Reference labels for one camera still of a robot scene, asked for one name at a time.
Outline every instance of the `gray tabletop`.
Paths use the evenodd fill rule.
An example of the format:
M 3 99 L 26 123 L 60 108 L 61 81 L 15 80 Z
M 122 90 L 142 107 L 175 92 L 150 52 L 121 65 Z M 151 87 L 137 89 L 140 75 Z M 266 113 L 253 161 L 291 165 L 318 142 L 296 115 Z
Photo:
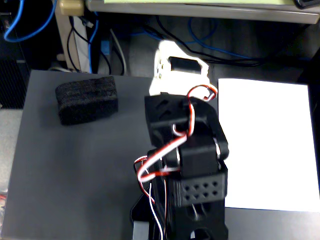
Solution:
M 133 161 L 152 148 L 144 96 L 150 78 L 115 76 L 119 112 L 62 126 L 55 88 L 99 75 L 31 73 L 12 166 L 4 239 L 130 240 L 141 195 Z M 320 239 L 320 214 L 226 208 L 230 240 Z

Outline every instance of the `black foam block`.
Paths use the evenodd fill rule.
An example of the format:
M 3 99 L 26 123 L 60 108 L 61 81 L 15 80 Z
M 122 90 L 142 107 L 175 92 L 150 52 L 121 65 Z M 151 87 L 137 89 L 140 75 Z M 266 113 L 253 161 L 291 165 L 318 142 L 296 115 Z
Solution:
M 65 83 L 55 89 L 55 94 L 62 125 L 87 123 L 118 111 L 112 76 Z

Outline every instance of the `white cable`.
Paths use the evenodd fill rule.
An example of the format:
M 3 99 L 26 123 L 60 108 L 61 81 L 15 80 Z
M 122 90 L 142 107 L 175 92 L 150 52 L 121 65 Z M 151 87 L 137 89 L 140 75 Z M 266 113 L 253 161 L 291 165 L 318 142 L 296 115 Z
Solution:
M 125 55 L 124 55 L 124 52 L 122 51 L 122 48 L 120 46 L 120 43 L 118 41 L 118 38 L 117 36 L 115 35 L 114 31 L 112 30 L 112 28 L 110 28 L 110 33 L 112 35 L 112 38 L 114 40 L 114 43 L 116 44 L 118 50 L 119 50 L 119 53 L 120 53 L 120 56 L 122 58 L 122 61 L 123 61 L 123 75 L 127 75 L 127 63 L 126 63 L 126 59 L 125 59 Z
M 51 70 L 57 70 L 57 71 L 60 71 L 60 72 L 71 73 L 70 70 L 62 68 L 62 67 L 59 67 L 59 66 L 52 66 L 52 67 L 50 67 L 48 69 L 48 71 L 51 71 Z
M 164 179 L 164 228 L 163 235 L 166 235 L 166 223 L 167 223 L 167 181 Z
M 188 133 L 189 137 L 194 134 L 194 130 L 195 130 L 195 122 L 196 122 L 196 114 L 195 114 L 195 108 L 192 104 L 190 104 L 190 108 L 191 108 L 191 118 L 190 118 L 190 131 Z
M 152 213 L 153 213 L 153 216 L 154 216 L 154 219 L 155 219 L 155 221 L 156 221 L 156 224 L 157 224 L 158 227 L 159 227 L 159 232 L 160 232 L 160 236 L 161 236 L 160 240 L 164 240 L 164 233 L 162 232 L 162 227 L 161 227 L 161 225 L 160 225 L 159 219 L 158 219 L 158 217 L 157 217 L 157 215 L 156 215 L 156 213 L 155 213 L 154 207 L 153 207 L 152 202 L 151 202 L 151 186 L 152 186 L 152 184 L 150 183 L 150 188 L 149 188 L 149 203 L 150 203 L 150 208 L 151 208 L 151 211 L 152 211 Z
M 187 135 L 183 135 L 180 137 L 177 137 L 175 140 L 171 141 L 168 145 L 161 148 L 158 152 L 156 152 L 154 155 L 148 158 L 145 164 L 141 166 L 141 168 L 138 170 L 137 178 L 139 182 L 146 183 L 150 180 L 154 179 L 156 177 L 155 173 L 149 174 L 149 176 L 142 177 L 142 174 L 150 168 L 153 164 L 155 164 L 160 158 L 170 153 L 175 148 L 179 147 L 181 144 L 185 143 L 187 141 Z
M 177 126 L 175 124 L 172 124 L 172 132 L 174 133 L 174 135 L 181 137 L 183 135 L 185 135 L 185 132 L 179 132 L 177 131 Z

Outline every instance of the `blue cable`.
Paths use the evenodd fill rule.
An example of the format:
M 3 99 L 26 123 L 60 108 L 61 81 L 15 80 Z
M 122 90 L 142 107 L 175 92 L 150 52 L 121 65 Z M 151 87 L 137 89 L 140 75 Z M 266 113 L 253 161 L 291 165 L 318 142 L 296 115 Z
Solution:
M 90 68 L 90 73 L 92 74 L 92 61 L 91 61 L 91 43 L 94 41 L 94 38 L 97 34 L 97 31 L 98 31 L 98 27 L 99 27 L 99 20 L 98 18 L 96 19 L 95 21 L 95 29 L 92 33 L 92 36 L 90 38 L 90 41 L 89 41 L 89 44 L 88 44 L 88 58 L 89 58 L 89 68 Z
M 205 40 L 211 38 L 212 35 L 216 32 L 217 27 L 218 27 L 217 21 L 216 21 L 215 19 L 213 19 L 213 18 L 211 19 L 211 21 L 212 21 L 213 24 L 214 24 L 213 29 L 209 32 L 209 34 L 208 34 L 207 36 L 201 38 L 201 40 L 199 40 L 199 41 L 205 41 Z M 151 38 L 156 39 L 156 40 L 158 40 L 158 41 L 161 41 L 161 40 L 162 40 L 162 38 L 160 38 L 160 37 L 158 37 L 158 36 L 156 36 L 156 35 L 153 35 L 152 33 L 147 32 L 146 30 L 143 30 L 143 32 L 132 33 L 130 36 L 139 36 L 139 35 L 141 35 L 141 34 L 146 34 L 146 35 L 150 36 Z M 198 42 L 197 42 L 197 41 L 186 41 L 186 42 L 184 42 L 184 43 L 185 43 L 185 44 L 197 44 Z
M 54 16 L 55 14 L 55 9 L 56 9 L 56 6 L 57 6 L 57 1 L 58 0 L 55 0 L 54 3 L 53 3 L 53 7 L 52 7 L 52 11 L 50 13 L 50 16 L 49 18 L 47 19 L 47 21 L 36 31 L 30 33 L 29 35 L 27 36 L 23 36 L 23 37 L 18 37 L 17 39 L 13 39 L 13 38 L 8 38 L 9 34 L 11 33 L 11 31 L 15 28 L 15 26 L 18 24 L 20 18 L 21 18 L 21 15 L 22 15 L 22 11 L 24 9 L 24 3 L 25 3 L 25 0 L 20 0 L 20 5 L 19 5 L 19 10 L 18 10 L 18 13 L 13 21 L 13 23 L 11 24 L 11 26 L 9 27 L 9 29 L 5 32 L 4 34 L 4 40 L 6 40 L 7 42 L 10 42 L 10 43 L 19 43 L 19 42 L 22 42 L 24 40 L 27 40 L 27 39 L 30 39 L 32 37 L 34 37 L 35 35 L 37 35 L 38 33 L 40 33 L 51 21 L 52 17 Z
M 215 51 L 218 51 L 218 52 L 221 52 L 221 53 L 229 54 L 229 55 L 231 55 L 231 56 L 235 56 L 235 57 L 238 57 L 238 58 L 243 58 L 243 59 L 251 59 L 251 58 L 252 58 L 252 57 L 239 55 L 239 54 L 236 54 L 236 53 L 233 53 L 233 52 L 230 52 L 230 51 L 226 51 L 226 50 L 223 50 L 223 49 L 216 48 L 216 47 L 209 46 L 209 45 L 205 44 L 205 43 L 202 42 L 200 39 L 198 39 L 197 36 L 196 36 L 196 35 L 194 34 L 194 32 L 192 31 L 192 28 L 191 28 L 192 19 L 193 19 L 193 18 L 190 17 L 190 18 L 189 18 L 189 21 L 188 21 L 188 30 L 189 30 L 189 33 L 190 33 L 190 35 L 192 36 L 192 38 L 193 38 L 198 44 L 200 44 L 202 47 L 204 47 L 204 48 L 206 48 L 206 49 L 215 50 Z

